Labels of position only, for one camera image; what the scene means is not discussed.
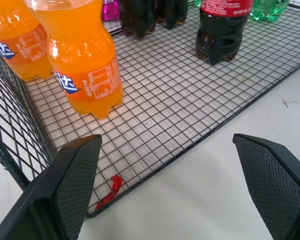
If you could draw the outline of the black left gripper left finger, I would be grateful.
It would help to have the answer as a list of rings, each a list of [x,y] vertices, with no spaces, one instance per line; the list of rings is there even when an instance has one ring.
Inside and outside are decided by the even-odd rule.
[[[102,136],[64,145],[0,224],[0,240],[76,240],[94,189]]]

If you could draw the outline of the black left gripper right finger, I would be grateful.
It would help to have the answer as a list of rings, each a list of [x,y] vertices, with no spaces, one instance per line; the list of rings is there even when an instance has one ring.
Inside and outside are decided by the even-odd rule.
[[[282,144],[236,133],[250,197],[274,240],[300,240],[300,161]]]

